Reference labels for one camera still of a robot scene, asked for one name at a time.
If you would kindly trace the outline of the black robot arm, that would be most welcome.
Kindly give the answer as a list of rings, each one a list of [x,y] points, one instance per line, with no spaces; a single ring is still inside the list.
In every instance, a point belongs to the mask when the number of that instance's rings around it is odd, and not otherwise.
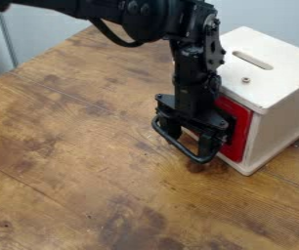
[[[171,95],[158,94],[150,125],[195,162],[209,162],[226,140],[227,122],[214,106],[225,50],[218,40],[217,10],[205,0],[0,0],[52,10],[89,21],[125,48],[163,39],[174,62]]]

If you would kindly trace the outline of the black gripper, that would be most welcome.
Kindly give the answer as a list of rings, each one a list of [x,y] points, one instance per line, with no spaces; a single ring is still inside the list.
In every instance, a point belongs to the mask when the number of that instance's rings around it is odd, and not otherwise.
[[[157,125],[163,138],[177,140],[182,134],[181,128],[202,132],[198,140],[199,157],[214,157],[225,142],[227,129],[226,115],[217,108],[221,81],[173,80],[173,94],[157,94],[155,116]]]

